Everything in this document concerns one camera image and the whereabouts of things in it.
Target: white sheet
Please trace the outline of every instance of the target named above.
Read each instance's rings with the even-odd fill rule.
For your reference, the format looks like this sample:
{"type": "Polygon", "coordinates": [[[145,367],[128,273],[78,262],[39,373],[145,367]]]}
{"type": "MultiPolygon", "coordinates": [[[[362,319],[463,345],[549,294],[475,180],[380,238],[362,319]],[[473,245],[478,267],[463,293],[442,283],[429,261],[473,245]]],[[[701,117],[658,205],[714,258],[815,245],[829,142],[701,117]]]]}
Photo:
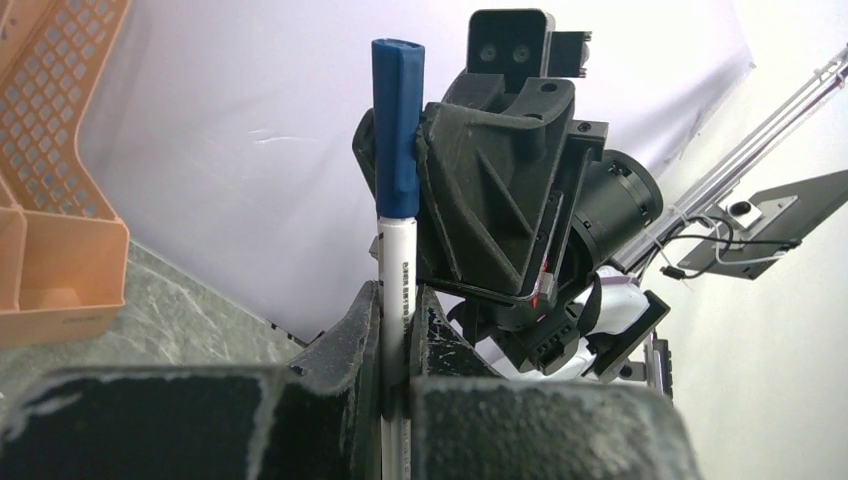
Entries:
{"type": "MultiPolygon", "coordinates": [[[[309,340],[376,277],[374,203],[350,151],[370,41],[425,45],[425,100],[438,100],[470,14],[504,6],[518,5],[135,2],[80,153],[137,241],[309,340]]],[[[655,173],[749,69],[727,0],[532,6],[594,31],[577,115],[609,121],[608,147],[655,173]]]]}

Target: gray tabletop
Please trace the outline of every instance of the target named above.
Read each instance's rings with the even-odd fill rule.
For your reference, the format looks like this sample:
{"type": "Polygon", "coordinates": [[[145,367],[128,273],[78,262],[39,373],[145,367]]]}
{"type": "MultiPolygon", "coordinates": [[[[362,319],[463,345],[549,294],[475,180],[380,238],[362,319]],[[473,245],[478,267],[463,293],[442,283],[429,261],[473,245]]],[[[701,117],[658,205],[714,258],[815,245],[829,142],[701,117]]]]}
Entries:
{"type": "Polygon", "coordinates": [[[0,350],[0,419],[40,375],[84,365],[276,364],[301,347],[279,329],[130,245],[127,306],[90,340],[0,350]]]}

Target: plastic basket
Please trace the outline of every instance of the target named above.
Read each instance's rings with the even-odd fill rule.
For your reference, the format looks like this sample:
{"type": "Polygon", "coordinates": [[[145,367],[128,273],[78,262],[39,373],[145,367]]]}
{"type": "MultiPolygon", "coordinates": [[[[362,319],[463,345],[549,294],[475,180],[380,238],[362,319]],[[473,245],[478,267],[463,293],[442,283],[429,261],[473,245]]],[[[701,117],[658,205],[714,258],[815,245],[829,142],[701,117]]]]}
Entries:
{"type": "Polygon", "coordinates": [[[129,0],[0,0],[0,348],[101,334],[129,231],[77,153],[129,0]]]}

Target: cable connector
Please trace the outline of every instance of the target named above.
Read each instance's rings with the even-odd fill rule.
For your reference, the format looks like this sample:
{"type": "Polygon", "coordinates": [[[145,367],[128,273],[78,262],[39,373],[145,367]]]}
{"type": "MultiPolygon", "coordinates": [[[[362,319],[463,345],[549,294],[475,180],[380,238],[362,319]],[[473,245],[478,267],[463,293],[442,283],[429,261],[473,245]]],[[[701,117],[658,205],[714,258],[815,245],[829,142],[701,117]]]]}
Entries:
{"type": "Polygon", "coordinates": [[[687,277],[686,272],[670,265],[660,268],[660,272],[662,272],[662,274],[666,277],[673,278],[675,280],[683,280],[687,277]]]}

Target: wall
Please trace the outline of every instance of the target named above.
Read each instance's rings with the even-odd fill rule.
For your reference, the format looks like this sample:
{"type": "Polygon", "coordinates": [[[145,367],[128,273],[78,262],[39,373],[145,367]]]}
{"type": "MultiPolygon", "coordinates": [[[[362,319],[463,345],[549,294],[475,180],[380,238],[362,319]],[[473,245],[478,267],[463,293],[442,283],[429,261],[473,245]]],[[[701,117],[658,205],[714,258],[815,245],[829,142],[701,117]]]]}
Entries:
{"type": "Polygon", "coordinates": [[[438,100],[471,13],[521,4],[594,31],[578,115],[609,121],[608,146],[655,171],[749,68],[727,0],[137,1],[80,154],[137,241],[310,340],[376,275],[374,203],[350,149],[371,40],[425,45],[438,100]]]}
{"type": "MultiPolygon", "coordinates": [[[[843,0],[737,6],[758,68],[681,165],[697,175],[848,41],[843,0]]],[[[737,193],[848,169],[848,92],[837,94],[753,170],[737,193]]],[[[673,307],[659,329],[674,352],[676,405],[706,478],[848,478],[848,257],[842,208],[756,282],[705,276],[688,287],[655,271],[673,307]]],[[[682,258],[687,246],[669,251],[682,258]]]]}

